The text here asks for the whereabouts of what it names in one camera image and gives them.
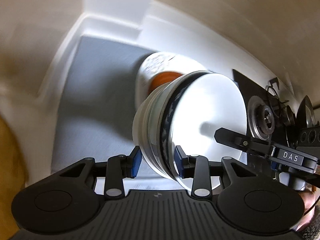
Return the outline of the person's hand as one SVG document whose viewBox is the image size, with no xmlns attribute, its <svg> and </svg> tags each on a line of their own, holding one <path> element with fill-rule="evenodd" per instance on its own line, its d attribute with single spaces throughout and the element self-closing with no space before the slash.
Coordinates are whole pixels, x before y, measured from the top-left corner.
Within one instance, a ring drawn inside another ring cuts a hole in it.
<svg viewBox="0 0 320 240">
<path fill-rule="evenodd" d="M 299 193 L 301 196 L 304 206 L 305 215 L 300 220 L 297 227 L 297 231 L 304 231 L 308 229 L 309 231 L 319 232 L 319 207 L 315 205 L 316 195 L 312 191 L 302 191 Z"/>
</svg>

